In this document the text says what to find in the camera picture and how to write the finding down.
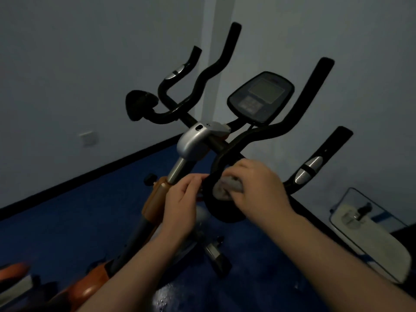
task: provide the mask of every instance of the exercise bike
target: exercise bike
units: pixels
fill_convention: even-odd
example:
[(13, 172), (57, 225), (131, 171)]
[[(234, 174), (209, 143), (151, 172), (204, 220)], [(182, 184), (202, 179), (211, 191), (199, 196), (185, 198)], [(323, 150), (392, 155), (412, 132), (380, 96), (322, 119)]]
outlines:
[[(232, 201), (220, 201), (213, 196), (214, 185), (226, 166), (243, 158), (240, 152), (249, 143), (282, 136), (299, 122), (330, 73), (334, 61), (325, 57), (319, 60), (296, 103), (279, 123), (270, 125), (292, 97), (294, 85), (288, 79), (268, 71), (258, 74), (229, 96), (227, 105), (237, 116), (236, 120), (227, 124), (215, 121), (197, 121), (188, 114), (188, 111), (200, 100), (207, 81), (227, 66), (240, 31), (241, 25), (232, 23), (220, 58), (200, 73), (191, 94), (179, 104), (167, 92), (194, 69), (202, 52), (198, 47), (193, 48), (187, 62), (164, 78), (158, 87), (159, 98), (146, 91), (134, 90), (127, 94), (126, 109), (131, 120), (137, 121), (144, 118), (155, 124), (168, 124), (175, 120), (181, 120), (189, 127), (177, 145), (179, 158), (167, 176), (154, 182), (153, 191), (143, 206), (142, 217), (121, 255), (92, 269), (83, 279), (69, 286), (49, 301), (45, 309), (59, 307), (62, 311), (75, 311), (114, 276), (150, 240), (161, 224), (165, 197), (169, 188), (184, 175), (190, 173), (196, 162), (201, 160), (210, 150), (214, 151), (217, 156), (211, 165), (210, 176), (204, 180), (202, 185), (207, 209), (214, 217), (226, 223), (234, 223), (245, 218)], [(154, 111), (153, 108), (159, 100), (169, 111), (165, 113)], [(225, 141), (231, 133), (246, 124), (251, 125), (247, 131), (241, 133), (230, 143)], [(284, 182), (287, 194), (295, 193), (314, 178), (352, 134), (349, 129), (338, 127), (318, 150)], [(196, 240), (203, 239), (201, 234), (201, 232), (195, 233)], [(229, 265), (225, 265), (227, 267), (224, 268), (225, 259), (215, 245), (211, 243), (206, 245), (206, 248), (220, 270), (230, 268)]]

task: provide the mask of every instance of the wall outlet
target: wall outlet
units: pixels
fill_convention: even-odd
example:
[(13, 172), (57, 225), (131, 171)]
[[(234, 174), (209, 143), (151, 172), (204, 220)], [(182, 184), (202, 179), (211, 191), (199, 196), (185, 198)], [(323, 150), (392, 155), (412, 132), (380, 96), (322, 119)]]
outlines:
[(80, 138), (84, 148), (95, 146), (98, 143), (98, 134), (95, 131), (80, 133)]

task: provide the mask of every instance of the person's right hand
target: person's right hand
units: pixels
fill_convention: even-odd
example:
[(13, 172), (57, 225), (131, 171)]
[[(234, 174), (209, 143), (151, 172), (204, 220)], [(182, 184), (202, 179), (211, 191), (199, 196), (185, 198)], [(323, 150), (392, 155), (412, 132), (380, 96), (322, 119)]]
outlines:
[(259, 161), (242, 159), (224, 170), (223, 176), (241, 179), (244, 193), (230, 191), (236, 206), (263, 230), (276, 221), (296, 215), (290, 207), (282, 181)]

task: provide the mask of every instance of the person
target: person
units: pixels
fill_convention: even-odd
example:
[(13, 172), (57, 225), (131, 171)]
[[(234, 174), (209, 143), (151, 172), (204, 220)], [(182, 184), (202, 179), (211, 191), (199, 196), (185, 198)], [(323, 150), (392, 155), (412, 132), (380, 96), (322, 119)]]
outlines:
[[(139, 311), (195, 225), (195, 201), (206, 174), (189, 174), (166, 195), (160, 234), (147, 243), (79, 311)], [(290, 207), (279, 177), (263, 163), (238, 161), (223, 176), (241, 179), (237, 207), (301, 270), (334, 311), (416, 311), (416, 301), (321, 233)]]

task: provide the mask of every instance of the blue floor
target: blue floor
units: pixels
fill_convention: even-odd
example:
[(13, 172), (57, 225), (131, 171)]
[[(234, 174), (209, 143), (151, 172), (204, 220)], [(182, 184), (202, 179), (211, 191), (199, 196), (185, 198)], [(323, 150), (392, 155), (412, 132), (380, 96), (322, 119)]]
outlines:
[[(148, 173), (169, 173), (178, 155), (172, 146), (81, 187), (3, 220), (0, 265), (28, 262), (42, 283), (65, 288), (85, 275), (91, 262), (118, 255), (151, 192)], [(208, 173), (214, 154), (194, 171)], [(195, 248), (162, 280), (153, 305), (158, 311), (327, 311), (299, 271), (247, 220), (221, 223), (211, 217), (208, 236), (225, 236), (221, 251), (233, 268), (218, 279)]]

